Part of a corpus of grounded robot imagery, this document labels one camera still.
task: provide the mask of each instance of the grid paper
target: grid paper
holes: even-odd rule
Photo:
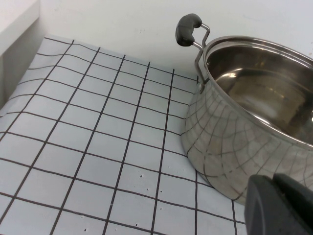
[[[0,234],[244,235],[180,142],[197,76],[49,36],[0,111]]]

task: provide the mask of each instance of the black plastic part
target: black plastic part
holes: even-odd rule
[[[289,202],[288,197],[293,196],[294,190],[299,190],[298,186],[288,176],[274,175],[274,178],[272,181],[267,176],[252,175],[249,179],[245,208],[247,234],[313,235],[312,221],[306,223],[294,208],[297,204]]]
[[[177,43],[182,47],[191,46],[195,38],[192,36],[194,28],[199,28],[202,20],[196,14],[183,16],[176,26],[175,37]]]
[[[274,174],[273,182],[284,193],[294,210],[313,230],[313,192],[284,174]]]

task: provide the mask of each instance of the metal pot body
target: metal pot body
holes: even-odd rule
[[[284,173],[313,189],[313,61],[250,37],[222,37],[203,48],[208,78],[181,135],[195,169],[242,204],[254,174]]]

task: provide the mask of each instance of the pot handle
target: pot handle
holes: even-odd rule
[[[199,28],[199,27],[202,27],[206,30],[205,36],[202,40],[202,45],[195,42],[195,38],[192,36],[194,29]],[[203,48],[206,46],[205,41],[207,37],[209,36],[209,34],[210,34],[209,26],[203,24],[200,17],[197,16],[196,14],[189,14],[189,15],[183,16],[176,26],[176,32],[175,32],[176,42],[182,47],[189,47],[193,45],[199,49],[199,53],[195,59],[195,67],[196,67],[199,77],[202,80],[200,93],[203,92],[206,81],[199,67],[199,60],[201,59],[201,56],[203,54]]]

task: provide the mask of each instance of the pot rim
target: pot rim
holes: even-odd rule
[[[274,53],[278,53],[282,56],[286,56],[289,59],[292,59],[308,68],[311,68],[313,70],[313,59],[311,59],[310,57],[299,53],[291,48],[285,47],[283,45],[271,42],[271,41],[267,41],[267,40],[263,40],[263,39],[259,39],[259,38],[254,38],[254,37],[247,37],[247,36],[224,36],[224,37],[219,37],[217,39],[212,40],[211,42],[209,42],[204,50],[203,50],[203,61],[204,61],[204,67],[205,70],[207,72],[209,81],[212,83],[212,85],[214,86],[214,88],[216,90],[218,90],[219,94],[223,97],[223,99],[226,100],[226,102],[239,114],[241,114],[244,118],[248,119],[249,121],[251,121],[253,124],[257,125],[258,127],[260,127],[262,130],[264,130],[265,132],[270,133],[271,135],[275,135],[276,137],[283,139],[287,142],[290,142],[292,145],[298,145],[299,147],[303,147],[305,149],[309,149],[309,150],[313,150],[313,144],[310,143],[306,143],[304,141],[301,141],[297,138],[294,138],[290,135],[287,135],[284,132],[281,132],[275,128],[273,128],[272,126],[260,121],[258,118],[256,118],[254,115],[252,115],[251,113],[249,113],[246,109],[244,109],[242,106],[240,106],[235,100],[233,100],[215,81],[215,79],[213,78],[212,74],[210,73],[208,66],[206,64],[206,61],[208,59],[208,56],[214,52],[214,49],[217,45],[221,44],[221,43],[229,43],[228,46],[233,46],[233,45],[243,45],[243,46],[250,46],[250,47],[258,47],[258,48],[262,48],[262,49],[267,49],[271,52]]]

